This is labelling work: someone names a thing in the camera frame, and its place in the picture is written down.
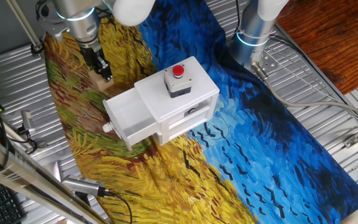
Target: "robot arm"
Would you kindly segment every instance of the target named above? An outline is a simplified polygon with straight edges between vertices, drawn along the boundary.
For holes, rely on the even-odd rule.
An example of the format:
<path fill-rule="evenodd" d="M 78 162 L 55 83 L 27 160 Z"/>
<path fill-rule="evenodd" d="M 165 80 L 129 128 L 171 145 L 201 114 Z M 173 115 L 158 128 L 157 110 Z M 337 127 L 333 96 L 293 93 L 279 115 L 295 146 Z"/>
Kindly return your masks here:
<path fill-rule="evenodd" d="M 288 0 L 250 0 L 241 17 L 239 30 L 229 48 L 231 56 L 246 69 L 262 60 L 262 52 Z"/>
<path fill-rule="evenodd" d="M 57 40 L 62 40 L 63 31 L 74 37 L 86 64 L 108 82 L 112 79 L 112 74 L 99 42 L 100 21 L 94 7 L 105 3 L 121 24 L 136 26 L 147 18 L 154 2 L 155 0 L 53 0 L 64 25 L 51 25 L 43 21 L 43 26 Z"/>

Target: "metal bracket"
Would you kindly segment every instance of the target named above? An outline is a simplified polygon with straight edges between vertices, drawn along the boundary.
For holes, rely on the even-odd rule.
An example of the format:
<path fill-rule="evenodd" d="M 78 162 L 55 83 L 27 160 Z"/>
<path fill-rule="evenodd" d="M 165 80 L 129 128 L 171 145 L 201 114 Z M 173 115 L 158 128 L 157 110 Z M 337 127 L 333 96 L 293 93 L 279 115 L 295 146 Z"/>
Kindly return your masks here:
<path fill-rule="evenodd" d="M 41 19 L 38 21 L 38 23 L 57 41 L 63 41 L 63 32 L 68 30 L 65 23 L 54 24 L 51 22 L 43 21 Z"/>
<path fill-rule="evenodd" d="M 357 143 L 358 143 L 358 138 L 356 136 L 353 136 L 344 142 L 344 144 L 347 148 L 350 148 L 351 146 L 353 146 L 354 144 L 357 144 Z"/>
<path fill-rule="evenodd" d="M 274 60 L 274 58 L 267 55 L 265 52 L 263 52 L 263 54 L 262 54 L 262 59 L 261 59 L 259 65 L 265 73 L 270 73 L 270 72 L 276 70 L 278 67 L 278 64 Z"/>

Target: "metal bar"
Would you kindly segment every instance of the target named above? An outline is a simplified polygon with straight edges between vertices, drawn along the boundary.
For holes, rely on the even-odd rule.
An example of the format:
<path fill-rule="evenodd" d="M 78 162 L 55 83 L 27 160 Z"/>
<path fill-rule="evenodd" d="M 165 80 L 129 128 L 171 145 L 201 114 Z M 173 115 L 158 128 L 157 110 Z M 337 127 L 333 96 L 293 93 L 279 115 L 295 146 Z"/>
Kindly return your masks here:
<path fill-rule="evenodd" d="M 4 157 L 5 149 L 0 145 L 0 164 L 2 164 Z M 18 187 L 24 187 L 25 189 L 29 187 L 34 187 L 36 189 L 39 189 L 43 192 L 44 195 L 48 195 L 51 198 L 54 198 L 56 201 L 58 201 L 65 208 L 68 209 L 67 211 L 57 211 L 57 209 L 54 208 L 56 212 L 67 218 L 74 219 L 73 221 L 76 223 L 78 223 L 78 220 L 81 219 L 78 218 L 77 215 L 72 215 L 72 213 L 81 215 L 90 223 L 106 223 L 106 221 L 103 220 L 101 216 L 99 216 L 95 211 L 90 209 L 87 204 L 82 202 L 62 184 L 60 184 L 59 188 L 53 185 L 51 182 L 51 180 L 54 179 L 53 177 L 49 177 L 46 179 L 45 176 L 48 177 L 47 174 L 44 174 L 45 176 L 40 175 L 39 172 L 42 172 L 42 168 L 39 167 L 38 163 L 32 161 L 31 158 L 27 154 L 24 154 L 21 150 L 15 150 L 14 155 L 12 153 L 9 153 L 9 160 L 7 162 L 6 167 L 6 170 L 0 174 L 10 176 L 14 174 L 15 177 L 15 180 L 9 180 L 6 178 L 6 176 L 5 178 L 0 179 L 0 183 L 6 185 L 7 187 L 13 187 L 14 190 L 20 190 L 20 193 L 22 193 L 22 190 L 18 189 Z M 24 195 L 29 195 L 30 199 L 35 200 L 38 203 L 45 203 L 45 200 L 40 200 L 40 196 L 34 197 L 32 196 L 33 194 L 30 193 L 26 193 Z"/>
<path fill-rule="evenodd" d="M 40 39 L 37 37 L 37 34 L 34 32 L 33 28 L 31 27 L 29 20 L 27 19 L 22 9 L 20 8 L 20 5 L 17 3 L 17 0 L 6 0 L 6 1 L 8 5 L 11 7 L 17 20 L 22 25 L 25 33 L 29 36 L 29 39 L 32 42 L 34 48 L 40 49 L 42 47 L 42 43 Z"/>

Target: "metal rod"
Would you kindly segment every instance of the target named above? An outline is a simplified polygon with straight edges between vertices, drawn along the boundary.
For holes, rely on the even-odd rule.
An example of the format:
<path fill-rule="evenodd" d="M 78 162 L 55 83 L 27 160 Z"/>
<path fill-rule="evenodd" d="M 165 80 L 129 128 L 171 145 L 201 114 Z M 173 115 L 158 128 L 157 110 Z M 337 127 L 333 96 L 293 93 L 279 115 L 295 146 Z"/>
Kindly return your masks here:
<path fill-rule="evenodd" d="M 30 41 L 32 42 L 35 49 L 40 49 L 42 47 L 42 43 L 38 38 L 37 34 L 34 32 L 32 26 L 30 25 L 29 20 L 23 13 L 20 5 L 17 3 L 17 0 L 6 0 L 8 5 L 11 7 L 13 13 L 15 14 L 17 20 L 22 25 L 25 33 L 29 36 Z"/>
<path fill-rule="evenodd" d="M 0 145 L 0 164 L 2 164 L 5 157 L 5 149 Z M 38 189 L 38 191 L 43 192 L 44 195 L 48 195 L 51 198 L 54 198 L 61 205 L 53 205 L 53 203 L 48 204 L 48 208 L 51 207 L 60 207 L 60 209 L 53 209 L 55 212 L 60 215 L 71 219 L 75 223 L 84 223 L 81 217 L 82 216 L 90 223 L 106 223 L 106 221 L 98 215 L 94 210 L 92 210 L 87 204 L 82 202 L 78 197 L 71 193 L 64 185 L 60 184 L 60 187 L 57 187 L 56 183 L 53 184 L 51 181 L 52 178 L 46 178 L 47 176 L 40 174 L 42 168 L 32 160 L 27 154 L 21 150 L 15 150 L 15 153 L 9 153 L 9 159 L 6 165 L 6 170 L 0 172 L 0 183 L 6 185 L 7 187 L 12 187 L 13 190 L 16 190 L 20 193 L 25 193 L 23 189 Z M 15 180 L 9 180 L 7 175 L 16 174 Z M 39 195 L 32 193 L 25 193 L 30 199 L 46 205 L 44 200 L 40 200 Z"/>
<path fill-rule="evenodd" d="M 4 117 L 2 117 L 3 123 L 5 125 L 5 131 L 6 131 L 6 136 L 11 138 L 11 139 L 15 139 L 18 141 L 26 141 L 26 139 L 22 138 L 22 136 L 18 135 L 16 133 L 16 129 L 14 126 L 12 126 Z M 17 147 L 23 149 L 23 151 L 28 151 L 30 149 L 32 149 L 32 145 L 30 143 L 14 143 Z"/>

